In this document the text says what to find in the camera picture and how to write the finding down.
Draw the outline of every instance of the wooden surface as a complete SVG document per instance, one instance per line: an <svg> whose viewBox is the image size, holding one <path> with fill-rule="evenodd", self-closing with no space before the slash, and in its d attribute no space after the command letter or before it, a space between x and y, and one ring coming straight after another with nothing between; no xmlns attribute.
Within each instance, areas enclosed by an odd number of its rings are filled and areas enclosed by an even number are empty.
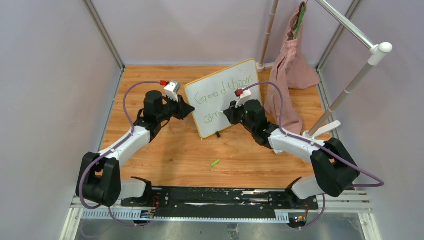
<svg viewBox="0 0 424 240"><path fill-rule="evenodd" d="M217 72L225 66L128 66L116 97L103 148L118 140L129 129L123 97L127 89L141 81L176 80L182 85ZM271 70L259 73L259 81L267 81ZM267 85L261 85L265 100ZM145 93L159 90L159 84L143 84L134 88L127 97L126 106L133 119L143 108ZM183 87L179 94L184 94ZM310 129L323 114L317 88L290 90L296 111L303 118L304 130ZM159 135L140 149L121 169L121 178L140 177L153 185L285 188L298 177L313 174L312 166L289 153L279 155L255 143L241 125L231 126L221 133L201 139L193 116L185 120L172 118ZM220 163L211 167L215 160Z"/></svg>

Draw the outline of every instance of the pink fabric bag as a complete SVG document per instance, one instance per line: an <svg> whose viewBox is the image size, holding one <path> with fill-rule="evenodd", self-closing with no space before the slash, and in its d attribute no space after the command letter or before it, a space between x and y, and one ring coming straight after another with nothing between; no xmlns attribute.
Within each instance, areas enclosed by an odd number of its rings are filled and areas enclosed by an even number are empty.
<svg viewBox="0 0 424 240"><path fill-rule="evenodd" d="M295 29L302 5L306 6L306 3L302 2L300 7L294 10L290 18L285 31L281 53L275 61L269 76L269 81L275 83L282 93L282 127L295 134L301 133L303 121L293 108L289 88L307 89L319 83L317 73L302 56L303 22L300 25L297 39L293 39L296 34ZM279 121L281 100L278 91L272 86L268 86L264 108L277 122Z"/></svg>

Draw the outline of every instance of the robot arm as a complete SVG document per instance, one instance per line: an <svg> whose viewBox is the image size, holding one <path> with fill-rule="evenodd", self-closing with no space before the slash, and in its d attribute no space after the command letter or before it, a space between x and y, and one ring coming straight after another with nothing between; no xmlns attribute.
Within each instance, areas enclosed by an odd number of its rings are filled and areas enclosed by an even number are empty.
<svg viewBox="0 0 424 240"><path fill-rule="evenodd" d="M99 156L104 156L83 181L82 195L85 199L106 207L111 207L120 199L134 198L141 204L150 200L152 183L137 177L121 180L120 169L139 149L155 139L162 129L162 122L169 121L171 117L183 120L195 110L177 94L180 86L175 81L167 83L164 88L167 97L162 96L160 91L147 92L144 108L138 112L137 120L133 123L133 131L131 128L118 141L98 153L88 152L84 155L76 186L77 196L83 172Z"/></svg>
<svg viewBox="0 0 424 240"><path fill-rule="evenodd" d="M310 143L307 143L301 140L304 137L300 135L294 133L288 135L287 130L282 132L278 125L267 120L265 109L258 100L243 100L244 96L240 93L236 91L239 99L231 102L230 107L223 111L228 121L232 125L242 124L260 146L276 152L288 152L313 166L314 175L298 178L288 186L287 191L292 193L293 205L302 204L302 200L324 193L338 197L359 176L358 171L342 162L336 159L331 162L332 157L316 146L327 148L356 166L338 139L331 138L329 141L308 139Z"/></svg>

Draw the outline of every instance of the whiteboard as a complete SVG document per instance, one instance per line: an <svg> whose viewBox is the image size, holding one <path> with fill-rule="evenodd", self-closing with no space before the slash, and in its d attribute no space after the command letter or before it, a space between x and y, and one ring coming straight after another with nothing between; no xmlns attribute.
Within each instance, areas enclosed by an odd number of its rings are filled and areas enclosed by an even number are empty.
<svg viewBox="0 0 424 240"><path fill-rule="evenodd" d="M185 85L187 101L195 108L193 117L200 137L207 138L231 126L222 111L237 99L234 92L238 88L258 82L256 61L251 58ZM261 102L259 86L250 91L250 99Z"/></svg>

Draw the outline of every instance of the white wall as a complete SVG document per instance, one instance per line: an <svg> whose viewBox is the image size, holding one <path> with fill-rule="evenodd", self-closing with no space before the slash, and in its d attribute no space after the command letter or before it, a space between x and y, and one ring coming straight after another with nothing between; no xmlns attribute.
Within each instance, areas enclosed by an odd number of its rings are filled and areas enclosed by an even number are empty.
<svg viewBox="0 0 424 240"><path fill-rule="evenodd" d="M367 190L384 240L424 234L423 11L423 1L364 1L353 22L374 42L391 42L393 52L335 113L355 161L386 182ZM323 71L332 100L369 56L349 32L343 34ZM372 180L362 176L360 182Z"/></svg>
<svg viewBox="0 0 424 240"><path fill-rule="evenodd" d="M233 64L261 57L272 0L93 0L127 65ZM265 62L280 54L294 8L281 0ZM345 13L352 0L329 0ZM316 65L338 23L314 0L304 18L303 53Z"/></svg>
<svg viewBox="0 0 424 240"><path fill-rule="evenodd" d="M120 71L81 0L0 3L1 239L58 239Z"/></svg>

